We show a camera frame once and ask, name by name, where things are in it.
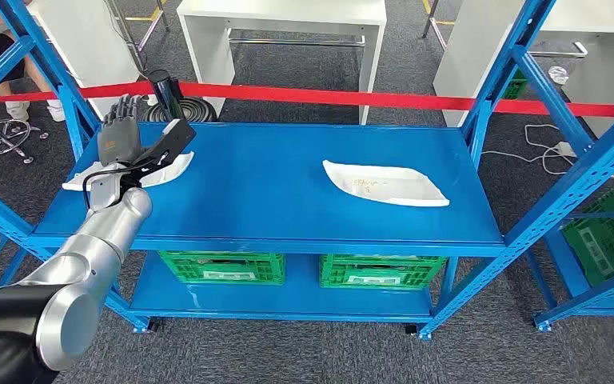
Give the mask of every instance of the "blue metal shelf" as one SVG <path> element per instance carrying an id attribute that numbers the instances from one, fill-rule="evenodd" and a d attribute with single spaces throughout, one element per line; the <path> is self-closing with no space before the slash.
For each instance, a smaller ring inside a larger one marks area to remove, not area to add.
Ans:
<path id="1" fill-rule="evenodd" d="M 141 316 L 348 322 L 428 322 L 425 290 L 319 287 L 319 259 L 285 256 L 282 286 L 183 284 L 154 252 L 145 257 L 130 310 Z"/>
<path id="2" fill-rule="evenodd" d="M 163 124 L 142 126 L 143 143 Z M 502 235 L 458 129 L 270 124 L 194 125 L 195 155 L 180 178 L 149 188 L 142 250 L 252 250 L 496 257 Z M 97 161 L 89 146 L 73 172 Z M 329 180 L 323 160 L 406 166 L 433 180 L 446 207 L 356 198 Z M 60 246 L 85 216 L 61 190 L 32 241 Z"/>
<path id="3" fill-rule="evenodd" d="M 429 339 L 437 327 L 544 234 L 555 230 L 614 172 L 614 125 L 592 142 L 527 53 L 554 3 L 524 1 L 461 127 L 196 125 L 198 136 L 190 146 L 196 152 L 193 162 L 177 180 L 150 188 L 154 210 L 134 249 L 282 252 L 291 254 L 287 282 L 275 287 L 187 286 L 177 282 L 151 255 L 143 266 L 133 305 L 116 290 L 108 294 L 106 305 L 137 331 L 147 331 L 150 316 L 290 318 L 417 322 L 418 337 Z M 0 14 L 16 39 L 0 58 L 0 81 L 30 54 L 65 109 L 78 160 L 74 172 L 84 170 L 98 154 L 93 140 L 85 149 L 82 143 L 94 136 L 101 123 L 22 0 L 0 0 Z M 476 170 L 488 120 L 518 66 L 578 159 L 503 236 Z M 162 127 L 142 125 L 143 142 L 152 142 Z M 328 180 L 321 167 L 326 159 L 414 168 L 427 174 L 451 203 L 441 208 L 417 208 L 349 196 Z M 0 232 L 46 260 L 84 216 L 78 192 L 60 191 L 36 226 L 0 201 Z M 555 240 L 554 234 L 547 236 L 548 243 Z M 438 304 L 430 306 L 426 290 L 318 288 L 313 254 L 326 252 L 450 259 Z M 460 257 L 483 259 L 454 284 Z M 572 260 L 556 256 L 573 297 L 558 306 L 551 294 L 545 295 L 552 309 L 536 317 L 543 328 L 580 311 L 614 312 L 614 298 L 609 298 L 614 295 L 614 278 L 587 290 Z M 532 269 L 534 274 L 539 272 L 539 268 Z"/>

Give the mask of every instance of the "white sneaker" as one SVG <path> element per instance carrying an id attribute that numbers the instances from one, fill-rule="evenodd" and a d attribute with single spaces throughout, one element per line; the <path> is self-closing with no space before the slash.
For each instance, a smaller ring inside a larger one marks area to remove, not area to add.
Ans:
<path id="1" fill-rule="evenodd" d="M 48 100 L 48 112 L 55 122 L 65 121 L 65 110 L 62 109 L 62 103 L 59 100 Z"/>
<path id="2" fill-rule="evenodd" d="M 30 102 L 6 102 L 6 112 L 14 119 L 21 122 L 26 122 L 30 119 L 30 114 L 27 113 L 27 108 L 30 107 Z"/>

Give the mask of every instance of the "power strip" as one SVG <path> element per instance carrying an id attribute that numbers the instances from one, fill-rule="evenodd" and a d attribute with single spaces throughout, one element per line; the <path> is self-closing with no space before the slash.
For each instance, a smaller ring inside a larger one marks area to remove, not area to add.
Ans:
<path id="1" fill-rule="evenodd" d="M 568 142 L 558 142 L 553 148 L 558 154 L 568 158 L 577 158 L 576 152 Z"/>

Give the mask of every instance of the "shelf foot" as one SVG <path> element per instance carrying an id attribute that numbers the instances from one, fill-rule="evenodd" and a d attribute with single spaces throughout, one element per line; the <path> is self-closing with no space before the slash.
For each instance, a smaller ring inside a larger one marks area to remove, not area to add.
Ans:
<path id="1" fill-rule="evenodd" d="M 538 332 L 541 332 L 543 334 L 546 334 L 548 332 L 552 332 L 552 325 L 549 324 L 549 322 L 542 322 L 540 324 L 538 324 L 537 326 Z"/>

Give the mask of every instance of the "white cable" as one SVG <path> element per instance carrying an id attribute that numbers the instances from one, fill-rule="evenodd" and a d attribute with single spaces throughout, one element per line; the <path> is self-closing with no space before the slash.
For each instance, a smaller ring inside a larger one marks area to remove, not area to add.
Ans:
<path id="1" fill-rule="evenodd" d="M 561 154 L 561 152 L 559 152 L 559 150 L 553 146 L 546 146 L 544 144 L 539 144 L 537 142 L 531 142 L 531 140 L 528 138 L 528 128 L 529 127 L 533 127 L 533 128 L 537 128 L 537 127 L 551 127 L 554 128 L 555 130 L 559 130 L 559 128 L 557 128 L 556 126 L 553 126 L 551 124 L 527 124 L 526 126 L 524 126 L 524 136 L 526 137 L 526 142 L 530 145 L 530 146 L 539 146 L 540 148 L 544 148 L 544 153 L 541 156 L 537 156 L 535 158 L 524 158 L 518 154 L 508 154 L 506 152 L 500 152 L 497 150 L 487 150 L 485 152 L 481 152 L 481 154 L 499 154 L 502 156 L 509 156 L 512 158 L 518 158 L 520 160 L 523 160 L 525 162 L 536 162 L 538 160 L 542 160 L 542 168 L 544 169 L 545 172 L 547 172 L 548 174 L 552 174 L 552 175 L 560 175 L 560 174 L 565 174 L 566 172 L 554 172 L 551 171 L 547 168 L 547 164 L 545 163 L 545 159 L 546 158 L 564 158 L 564 160 L 566 160 L 566 162 L 570 165 L 573 165 L 573 162 L 571 160 L 568 159 L 568 157 L 564 156 L 563 154 Z M 550 151 L 555 152 L 556 154 L 552 154 L 552 155 L 548 155 L 548 153 Z"/>

